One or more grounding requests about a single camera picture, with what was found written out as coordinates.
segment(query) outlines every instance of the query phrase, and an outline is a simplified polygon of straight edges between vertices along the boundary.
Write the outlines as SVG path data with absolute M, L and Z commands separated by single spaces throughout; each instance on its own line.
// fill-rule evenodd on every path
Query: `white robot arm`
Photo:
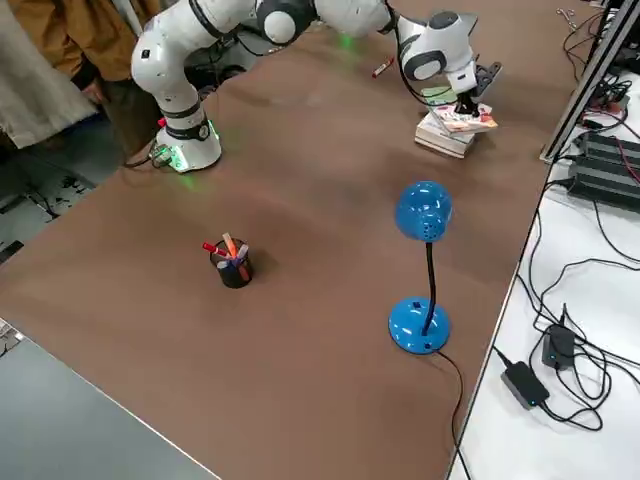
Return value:
M 425 23 L 403 17 L 386 0 L 180 0 L 145 27 L 132 58 L 134 80 L 155 97 L 166 118 L 157 144 L 167 148 L 179 172 L 205 168 L 221 155 L 198 93 L 185 77 L 185 59 L 253 14 L 263 35 L 279 46 L 293 43 L 316 19 L 352 37 L 395 34 L 405 79 L 444 73 L 452 90 L 467 99 L 464 108 L 473 108 L 478 88 L 486 89 L 497 73 L 478 84 L 469 44 L 475 16 L 442 12 Z

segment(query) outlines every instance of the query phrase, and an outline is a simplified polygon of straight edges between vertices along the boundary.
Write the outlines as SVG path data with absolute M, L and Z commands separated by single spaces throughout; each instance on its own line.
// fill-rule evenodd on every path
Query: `brown table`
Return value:
M 397 71 L 371 79 L 390 42 L 310 33 L 209 99 L 215 168 L 118 172 L 0 270 L 0 315 L 226 479 L 441 478 L 457 380 L 389 338 L 394 303 L 428 292 L 394 205 L 418 180 L 453 195 L 439 303 L 470 390 L 571 86 L 554 3 L 450 8 L 475 8 L 477 51 L 506 65 L 502 128 L 466 160 L 413 143 Z M 253 247 L 241 291 L 200 249 L 225 231 Z

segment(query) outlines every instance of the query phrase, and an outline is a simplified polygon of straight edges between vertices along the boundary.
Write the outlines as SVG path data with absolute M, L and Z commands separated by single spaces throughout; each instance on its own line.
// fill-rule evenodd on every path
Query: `table surface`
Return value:
M 441 478 L 457 380 L 389 338 L 394 303 L 428 291 L 394 205 L 418 180 L 453 196 L 438 300 L 470 385 L 571 83 L 555 4 L 519 26 L 507 0 L 448 6 L 480 15 L 474 45 L 506 65 L 487 98 L 502 128 L 468 159 L 413 143 L 421 113 L 397 70 L 371 79 L 388 39 L 345 50 L 310 33 L 208 100 L 215 168 L 118 172 L 3 266 L 0 316 L 225 478 Z M 252 245 L 240 291 L 200 249 L 225 231 Z
M 633 81 L 629 90 L 631 101 L 627 123 L 640 131 L 640 76 L 626 74 L 622 79 Z M 614 122 L 603 115 L 591 115 L 590 118 L 604 125 Z M 571 138 L 581 132 L 576 129 Z M 605 135 L 637 141 L 624 126 Z M 572 148 L 571 154 L 579 153 L 577 148 Z M 561 162 L 554 167 L 550 178 L 567 176 L 567 165 Z M 614 245 L 639 258 L 640 216 L 604 205 L 599 206 L 599 211 L 605 232 Z M 569 197 L 564 189 L 554 187 L 542 198 L 540 218 L 542 240 L 532 264 L 533 285 L 538 293 L 551 285 L 563 266 L 570 262 L 603 258 L 633 265 L 606 243 L 591 202 Z M 522 264 L 516 270 L 525 279 L 531 250 L 539 235 L 540 229 L 536 225 L 528 239 Z M 640 361 L 637 276 L 636 272 L 598 264 L 573 268 L 545 296 L 545 305 L 559 317 L 562 305 L 566 303 L 571 317 L 585 331 L 590 342 Z M 494 339 L 495 345 L 512 361 L 526 361 L 540 338 L 532 328 L 534 318 L 535 312 L 522 285 L 514 281 Z M 546 325 L 544 320 L 540 322 L 541 328 Z M 597 385 L 592 380 L 601 379 L 601 373 L 586 361 L 578 362 L 576 365 L 587 390 L 595 393 Z M 554 371 L 541 364 L 540 350 L 533 357 L 533 366 L 551 393 L 549 406 L 553 411 L 568 416 L 579 408 L 555 378 Z M 552 422 L 540 409 L 526 412 L 500 380 L 503 371 L 504 365 L 497 354 L 491 352 L 463 433 L 462 452 L 475 480 L 530 479 L 532 472 L 538 480 L 634 479 L 640 476 L 635 448 L 640 429 L 637 409 L 640 392 L 624 372 L 611 368 L 613 388 L 600 410 L 604 427 L 593 433 Z M 631 367 L 630 371 L 640 376 L 637 369 Z M 569 386 L 577 390 L 571 374 L 564 375 Z M 579 421 L 596 425 L 590 414 L 582 415 Z M 449 478 L 466 480 L 459 460 Z

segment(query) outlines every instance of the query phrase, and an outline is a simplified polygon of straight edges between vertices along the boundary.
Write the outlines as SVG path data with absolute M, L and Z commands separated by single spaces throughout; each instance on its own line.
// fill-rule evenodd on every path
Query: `gray floor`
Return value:
M 212 480 L 35 343 L 0 362 L 0 478 Z
M 39 144 L 11 154 L 0 165 L 0 205 L 28 191 L 27 185 L 32 183 L 52 210 L 63 215 L 113 174 L 122 159 L 108 120 L 93 117 L 56 137 L 53 145 Z M 73 185 L 69 177 L 76 179 Z M 37 205 L 22 201 L 0 214 L 0 242 L 4 242 L 0 250 L 15 240 L 27 244 L 50 222 L 51 217 Z

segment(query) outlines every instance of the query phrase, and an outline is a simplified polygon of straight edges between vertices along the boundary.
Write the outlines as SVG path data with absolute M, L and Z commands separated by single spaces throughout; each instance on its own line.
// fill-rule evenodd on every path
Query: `book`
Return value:
M 434 115 L 433 118 L 450 136 L 488 132 L 498 128 L 498 124 L 491 116 L 491 107 L 488 105 L 483 103 L 478 105 L 480 115 L 477 117 L 456 113 L 455 109 L 455 105 L 429 107 L 429 111 Z
M 432 112 L 418 124 L 415 135 L 416 143 L 457 158 L 464 158 L 474 138 L 473 133 L 450 136 L 442 129 Z

